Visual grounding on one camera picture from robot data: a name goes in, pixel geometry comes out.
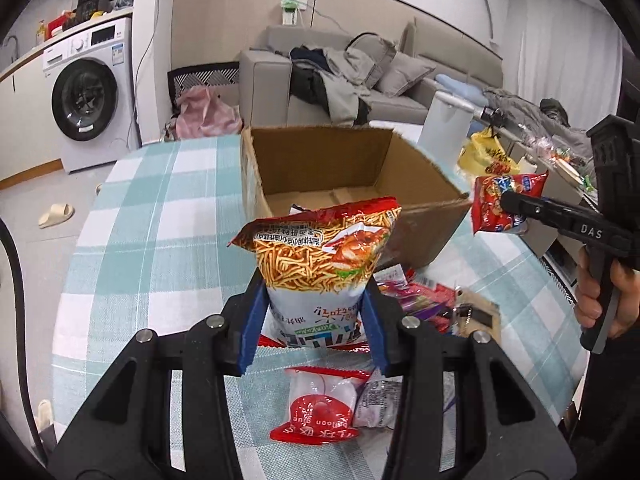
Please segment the large noodle snack bag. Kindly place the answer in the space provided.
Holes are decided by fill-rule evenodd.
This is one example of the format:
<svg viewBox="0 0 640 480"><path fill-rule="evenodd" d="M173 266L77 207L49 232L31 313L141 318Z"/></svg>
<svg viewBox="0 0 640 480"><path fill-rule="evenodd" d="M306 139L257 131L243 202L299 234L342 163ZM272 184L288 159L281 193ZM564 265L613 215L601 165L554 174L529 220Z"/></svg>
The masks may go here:
<svg viewBox="0 0 640 480"><path fill-rule="evenodd" d="M269 299L262 333L290 348L359 344L359 303L401 206L377 197L248 222L231 244L256 258Z"/></svg>

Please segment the red triangular snack bag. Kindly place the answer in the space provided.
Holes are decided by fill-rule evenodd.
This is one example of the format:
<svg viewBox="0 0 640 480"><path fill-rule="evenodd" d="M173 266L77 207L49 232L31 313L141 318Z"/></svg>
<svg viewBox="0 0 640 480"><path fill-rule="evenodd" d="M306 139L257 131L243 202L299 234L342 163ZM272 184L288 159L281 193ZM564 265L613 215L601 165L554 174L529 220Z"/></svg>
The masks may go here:
<svg viewBox="0 0 640 480"><path fill-rule="evenodd" d="M473 233L508 232L518 230L525 222L523 216L510 214L501 205L505 192L541 198L548 172L544 174L504 174L477 177L474 181L471 221Z"/></svg>

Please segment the brown cardboard box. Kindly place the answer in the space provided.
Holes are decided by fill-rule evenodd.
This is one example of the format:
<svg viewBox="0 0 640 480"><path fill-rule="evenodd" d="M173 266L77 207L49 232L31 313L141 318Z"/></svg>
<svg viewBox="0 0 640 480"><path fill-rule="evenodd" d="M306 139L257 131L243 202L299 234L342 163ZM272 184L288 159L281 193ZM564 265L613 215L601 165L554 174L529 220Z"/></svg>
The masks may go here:
<svg viewBox="0 0 640 480"><path fill-rule="evenodd" d="M381 266L430 264L471 207L413 143L389 128L246 128L240 136L243 206L248 220L393 196L399 219Z"/></svg>

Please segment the white cylindrical appliance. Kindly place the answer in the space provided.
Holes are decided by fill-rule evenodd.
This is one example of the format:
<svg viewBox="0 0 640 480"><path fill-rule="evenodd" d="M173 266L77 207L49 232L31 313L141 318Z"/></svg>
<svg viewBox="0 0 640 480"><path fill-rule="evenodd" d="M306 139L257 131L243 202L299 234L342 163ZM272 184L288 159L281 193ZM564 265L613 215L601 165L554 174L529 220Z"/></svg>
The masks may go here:
<svg viewBox="0 0 640 480"><path fill-rule="evenodd" d="M446 91L436 91L418 144L439 166L451 169L465 144L473 116L471 102Z"/></svg>

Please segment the red white small packet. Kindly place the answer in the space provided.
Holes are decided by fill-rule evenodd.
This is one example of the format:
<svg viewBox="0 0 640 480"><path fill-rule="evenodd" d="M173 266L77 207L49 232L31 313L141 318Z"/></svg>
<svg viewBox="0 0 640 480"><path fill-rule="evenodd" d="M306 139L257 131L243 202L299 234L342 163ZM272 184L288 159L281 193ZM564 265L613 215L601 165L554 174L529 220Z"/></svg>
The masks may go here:
<svg viewBox="0 0 640 480"><path fill-rule="evenodd" d="M352 426L361 388L371 374L362 370L334 370L296 366L291 379L288 418L270 431L270 439L284 443L324 445L355 439Z"/></svg>

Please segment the clear packed biscuit sandwich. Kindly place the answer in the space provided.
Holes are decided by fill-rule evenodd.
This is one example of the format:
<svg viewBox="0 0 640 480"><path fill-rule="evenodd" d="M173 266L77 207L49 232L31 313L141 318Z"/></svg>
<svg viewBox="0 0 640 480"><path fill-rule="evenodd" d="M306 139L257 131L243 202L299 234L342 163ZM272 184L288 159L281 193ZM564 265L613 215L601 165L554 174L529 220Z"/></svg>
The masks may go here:
<svg viewBox="0 0 640 480"><path fill-rule="evenodd" d="M499 307L471 289L456 290L456 302L452 311L451 333L469 337L477 330L484 330L501 344L501 315Z"/></svg>

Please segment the black patterned basket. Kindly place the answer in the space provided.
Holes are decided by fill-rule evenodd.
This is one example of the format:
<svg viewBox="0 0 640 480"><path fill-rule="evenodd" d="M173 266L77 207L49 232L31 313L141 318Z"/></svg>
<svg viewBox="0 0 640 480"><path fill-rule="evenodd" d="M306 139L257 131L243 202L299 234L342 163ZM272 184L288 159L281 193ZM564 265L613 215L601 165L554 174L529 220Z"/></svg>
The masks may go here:
<svg viewBox="0 0 640 480"><path fill-rule="evenodd" d="M175 68L167 74L171 104L192 87L210 87L226 104L240 104L240 63L238 61L207 63Z"/></svg>

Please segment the beige slipper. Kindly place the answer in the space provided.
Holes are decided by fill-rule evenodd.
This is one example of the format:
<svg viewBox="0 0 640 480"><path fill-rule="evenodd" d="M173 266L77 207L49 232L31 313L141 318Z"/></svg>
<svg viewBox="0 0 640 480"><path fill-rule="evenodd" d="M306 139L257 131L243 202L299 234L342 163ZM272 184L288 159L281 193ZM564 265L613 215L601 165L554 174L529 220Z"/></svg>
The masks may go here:
<svg viewBox="0 0 640 480"><path fill-rule="evenodd" d="M75 208L69 204L52 204L50 208L40 216L38 220L39 229L52 228L52 226L58 226L73 217Z"/></svg>

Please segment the red small snack packet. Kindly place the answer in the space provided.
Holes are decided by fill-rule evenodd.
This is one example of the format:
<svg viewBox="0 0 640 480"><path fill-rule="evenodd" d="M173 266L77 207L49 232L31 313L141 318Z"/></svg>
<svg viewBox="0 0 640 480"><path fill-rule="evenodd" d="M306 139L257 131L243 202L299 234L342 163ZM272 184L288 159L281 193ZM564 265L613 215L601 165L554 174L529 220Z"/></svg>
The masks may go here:
<svg viewBox="0 0 640 480"><path fill-rule="evenodd" d="M354 426L368 429L394 429L402 390L400 377L371 378L356 404Z"/></svg>

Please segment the purple snack bag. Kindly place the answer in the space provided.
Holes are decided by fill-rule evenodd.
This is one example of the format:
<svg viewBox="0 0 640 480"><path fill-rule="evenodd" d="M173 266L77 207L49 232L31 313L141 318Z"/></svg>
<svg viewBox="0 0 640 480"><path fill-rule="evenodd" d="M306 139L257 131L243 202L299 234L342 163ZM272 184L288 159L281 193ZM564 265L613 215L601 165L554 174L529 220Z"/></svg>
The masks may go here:
<svg viewBox="0 0 640 480"><path fill-rule="evenodd" d="M450 333L457 293L400 264L373 274L382 294L395 298L405 312L420 321L431 323L439 333Z"/></svg>

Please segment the pile of grey clothes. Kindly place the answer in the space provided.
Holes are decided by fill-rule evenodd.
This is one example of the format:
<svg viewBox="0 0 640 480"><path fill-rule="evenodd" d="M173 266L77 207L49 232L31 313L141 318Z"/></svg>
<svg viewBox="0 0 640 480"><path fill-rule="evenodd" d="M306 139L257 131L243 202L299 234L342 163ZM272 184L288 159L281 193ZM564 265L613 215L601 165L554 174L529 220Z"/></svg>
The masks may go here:
<svg viewBox="0 0 640 480"><path fill-rule="evenodd" d="M392 42L362 32L344 49L294 47L290 95L315 105L337 125L364 125L370 114L367 97L396 54Z"/></svg>

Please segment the grey sofa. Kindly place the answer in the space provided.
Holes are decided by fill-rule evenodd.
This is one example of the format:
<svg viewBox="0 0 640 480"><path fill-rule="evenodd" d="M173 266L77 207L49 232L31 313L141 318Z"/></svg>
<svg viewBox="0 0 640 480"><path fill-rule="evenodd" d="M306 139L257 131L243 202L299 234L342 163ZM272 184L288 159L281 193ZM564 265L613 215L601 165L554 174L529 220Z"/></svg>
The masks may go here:
<svg viewBox="0 0 640 480"><path fill-rule="evenodd" d="M398 42L272 25L240 55L240 113L253 127L424 122L442 82L503 83L493 50L441 21L413 18Z"/></svg>

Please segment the white washing machine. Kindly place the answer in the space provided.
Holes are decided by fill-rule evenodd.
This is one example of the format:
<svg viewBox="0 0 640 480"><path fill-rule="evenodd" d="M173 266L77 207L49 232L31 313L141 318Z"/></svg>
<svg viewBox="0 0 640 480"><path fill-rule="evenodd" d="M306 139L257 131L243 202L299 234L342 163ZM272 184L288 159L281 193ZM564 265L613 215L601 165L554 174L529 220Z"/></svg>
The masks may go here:
<svg viewBox="0 0 640 480"><path fill-rule="evenodd" d="M75 32L43 52L63 169L99 167L141 146L134 107L132 16Z"/></svg>

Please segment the grey cushion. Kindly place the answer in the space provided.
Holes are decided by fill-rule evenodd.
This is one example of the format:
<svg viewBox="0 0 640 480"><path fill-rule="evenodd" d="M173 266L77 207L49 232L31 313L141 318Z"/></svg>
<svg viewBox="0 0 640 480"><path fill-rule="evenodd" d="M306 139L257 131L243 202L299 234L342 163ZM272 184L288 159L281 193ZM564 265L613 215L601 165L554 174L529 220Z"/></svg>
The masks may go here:
<svg viewBox="0 0 640 480"><path fill-rule="evenodd" d="M374 88L388 98L401 96L424 77L431 75L435 68L434 64L425 61L424 58L413 58L397 52Z"/></svg>

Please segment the pink plastic bag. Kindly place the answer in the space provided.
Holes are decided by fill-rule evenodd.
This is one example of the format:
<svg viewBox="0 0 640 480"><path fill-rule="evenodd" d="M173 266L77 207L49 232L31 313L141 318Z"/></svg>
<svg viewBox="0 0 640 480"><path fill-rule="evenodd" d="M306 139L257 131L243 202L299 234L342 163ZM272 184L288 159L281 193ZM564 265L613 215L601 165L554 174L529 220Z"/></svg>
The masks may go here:
<svg viewBox="0 0 640 480"><path fill-rule="evenodd" d="M177 99L175 135L180 141L232 136L242 130L237 107L225 103L209 86L194 86Z"/></svg>

